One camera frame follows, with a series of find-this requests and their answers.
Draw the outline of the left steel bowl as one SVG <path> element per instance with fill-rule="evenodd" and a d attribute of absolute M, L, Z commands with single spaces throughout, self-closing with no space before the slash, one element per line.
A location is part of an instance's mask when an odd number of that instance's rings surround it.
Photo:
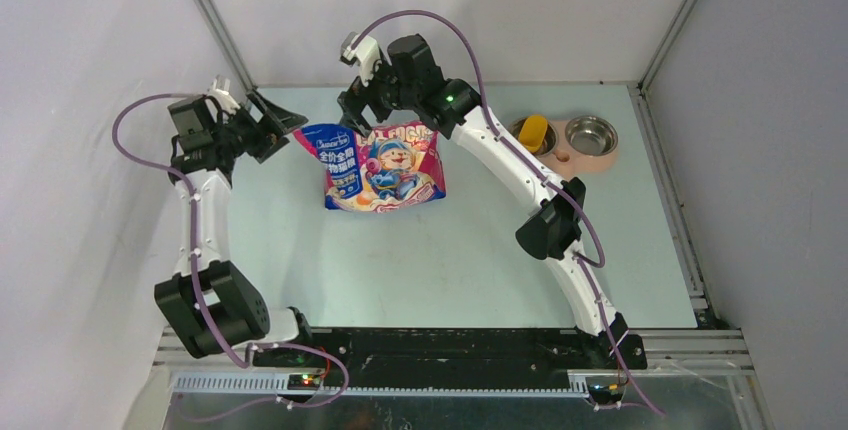
<path fill-rule="evenodd" d="M 517 119 L 517 120 L 513 121 L 511 124 L 509 124 L 509 125 L 508 125 L 508 131 L 509 131 L 509 133 L 510 133 L 510 134 L 511 134 L 511 135 L 512 135 L 515 139 L 516 139 L 516 136 L 517 136 L 517 129 L 516 129 L 516 127 L 520 124 L 520 122 L 521 122 L 524 118 L 526 118 L 526 117 L 522 117 L 522 118 L 520 118 L 520 119 Z M 540 152 L 539 154 L 532 154 L 532 155 L 534 155 L 534 156 L 540 156 L 540 155 L 547 154 L 547 153 L 549 153 L 550 151 L 552 151 L 552 150 L 553 150 L 553 148 L 555 147 L 556 143 L 557 143 L 557 136 L 556 136 L 556 132 L 555 132 L 554 127 L 552 126 L 551 122 L 548 120 L 548 131 L 547 131 L 547 135 L 546 135 L 546 148 L 545 148 L 542 152 Z"/>

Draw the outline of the right electronics board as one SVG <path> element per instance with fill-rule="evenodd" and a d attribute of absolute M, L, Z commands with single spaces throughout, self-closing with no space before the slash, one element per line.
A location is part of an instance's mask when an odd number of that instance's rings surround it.
<path fill-rule="evenodd" d="M 589 384 L 586 402 L 595 411 L 620 408 L 628 384 L 628 381 L 611 384 Z"/>

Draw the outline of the right steel bowl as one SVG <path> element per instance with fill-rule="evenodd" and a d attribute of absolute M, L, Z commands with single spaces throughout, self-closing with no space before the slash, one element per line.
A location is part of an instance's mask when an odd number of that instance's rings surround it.
<path fill-rule="evenodd" d="M 618 147 L 618 133 L 607 120 L 584 115 L 570 120 L 564 130 L 568 144 L 581 154 L 601 157 Z"/>

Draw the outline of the pink double bowl stand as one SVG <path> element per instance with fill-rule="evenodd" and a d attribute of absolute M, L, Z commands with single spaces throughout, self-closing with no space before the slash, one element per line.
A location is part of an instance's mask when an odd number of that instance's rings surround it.
<path fill-rule="evenodd" d="M 618 147 L 613 153 L 601 157 L 584 155 L 574 150 L 568 144 L 564 135 L 566 124 L 574 118 L 565 120 L 548 119 L 556 132 L 557 143 L 549 153 L 540 156 L 533 155 L 533 157 L 540 164 L 555 171 L 566 180 L 579 175 L 601 173 L 609 170 L 617 159 Z"/>

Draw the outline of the electronics board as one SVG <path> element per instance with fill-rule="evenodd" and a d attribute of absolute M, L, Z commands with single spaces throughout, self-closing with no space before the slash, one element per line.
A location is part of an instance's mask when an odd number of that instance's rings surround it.
<path fill-rule="evenodd" d="M 595 411 L 620 408 L 628 384 L 628 381 L 611 384 L 589 384 L 586 402 Z"/>
<path fill-rule="evenodd" d="M 295 391 L 318 391 L 322 388 L 323 378 L 316 374 L 290 374 L 287 380 L 286 389 L 289 392 Z"/>

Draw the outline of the steel bowl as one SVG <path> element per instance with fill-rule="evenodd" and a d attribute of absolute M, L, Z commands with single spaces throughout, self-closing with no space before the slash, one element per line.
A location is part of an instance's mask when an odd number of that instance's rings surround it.
<path fill-rule="evenodd" d="M 568 144 L 581 154 L 601 157 L 618 147 L 618 133 L 607 120 L 584 115 L 570 120 L 564 130 Z"/>
<path fill-rule="evenodd" d="M 520 124 L 520 122 L 521 122 L 524 118 L 526 118 L 526 117 L 522 117 L 522 118 L 520 118 L 520 119 L 517 119 L 517 120 L 513 121 L 511 124 L 509 124 L 509 125 L 508 125 L 508 131 L 509 131 L 509 133 L 510 133 L 510 134 L 511 134 L 511 135 L 512 135 L 515 139 L 516 139 L 516 136 L 517 136 L 517 129 L 516 129 L 516 127 Z M 552 151 L 552 150 L 553 150 L 553 148 L 555 147 L 556 143 L 557 143 L 557 136 L 556 136 L 556 132 L 555 132 L 554 127 L 552 126 L 551 122 L 548 120 L 548 131 L 547 131 L 547 135 L 546 135 L 546 148 L 545 148 L 542 152 L 540 152 L 539 154 L 532 154 L 532 155 L 534 155 L 534 156 L 540 156 L 540 155 L 547 154 L 547 153 L 549 153 L 550 151 Z"/>

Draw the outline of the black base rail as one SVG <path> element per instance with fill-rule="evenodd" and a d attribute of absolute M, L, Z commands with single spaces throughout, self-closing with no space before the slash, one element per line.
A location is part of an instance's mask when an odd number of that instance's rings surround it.
<path fill-rule="evenodd" d="M 309 345 L 348 372 L 294 349 L 259 351 L 253 364 L 327 370 L 329 386 L 459 391 L 566 389 L 571 370 L 619 366 L 606 337 L 558 328 L 325 327 L 313 329 Z"/>

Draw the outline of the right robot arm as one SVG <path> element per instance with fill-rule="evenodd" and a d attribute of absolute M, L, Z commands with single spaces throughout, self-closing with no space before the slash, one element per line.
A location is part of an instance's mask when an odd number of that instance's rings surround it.
<path fill-rule="evenodd" d="M 401 37 L 382 51 L 377 41 L 351 33 L 340 60 L 359 74 L 338 97 L 341 125 L 363 137 L 370 109 L 385 121 L 408 110 L 480 161 L 515 196 L 528 218 L 516 232 L 519 246 L 551 270 L 569 302 L 585 361 L 596 368 L 616 362 L 626 369 L 636 341 L 623 315 L 602 291 L 585 255 L 583 235 L 597 233 L 583 209 L 585 184 L 566 179 L 537 160 L 492 114 L 482 87 L 443 75 L 419 34 Z"/>

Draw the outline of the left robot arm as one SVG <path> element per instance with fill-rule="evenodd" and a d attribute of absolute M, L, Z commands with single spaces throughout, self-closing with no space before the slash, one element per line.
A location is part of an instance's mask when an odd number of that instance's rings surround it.
<path fill-rule="evenodd" d="M 228 208 L 238 158 L 263 163 L 307 123 L 253 88 L 244 104 L 222 90 L 168 107 L 177 130 L 168 177 L 182 205 L 174 274 L 154 300 L 187 352 L 200 359 L 259 340 L 271 330 L 264 298 L 231 260 Z"/>

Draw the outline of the colourful pet food bag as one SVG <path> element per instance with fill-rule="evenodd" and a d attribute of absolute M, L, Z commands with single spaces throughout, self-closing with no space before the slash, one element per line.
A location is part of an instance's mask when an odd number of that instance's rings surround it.
<path fill-rule="evenodd" d="M 294 136 L 325 169 L 328 210 L 388 213 L 446 196 L 439 134 L 419 121 L 381 125 L 367 137 L 329 123 Z"/>

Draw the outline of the yellow plastic scoop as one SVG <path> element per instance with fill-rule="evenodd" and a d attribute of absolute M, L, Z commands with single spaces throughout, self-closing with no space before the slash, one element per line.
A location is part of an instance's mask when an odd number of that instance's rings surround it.
<path fill-rule="evenodd" d="M 539 154 L 546 148 L 548 120 L 544 116 L 530 115 L 516 129 L 516 139 L 531 154 Z"/>

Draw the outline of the left electronics board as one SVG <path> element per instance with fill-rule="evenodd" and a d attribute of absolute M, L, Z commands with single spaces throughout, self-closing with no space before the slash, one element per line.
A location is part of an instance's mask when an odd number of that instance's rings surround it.
<path fill-rule="evenodd" d="M 287 380 L 286 389 L 289 392 L 295 391 L 318 391 L 322 388 L 323 378 L 316 374 L 290 374 Z"/>

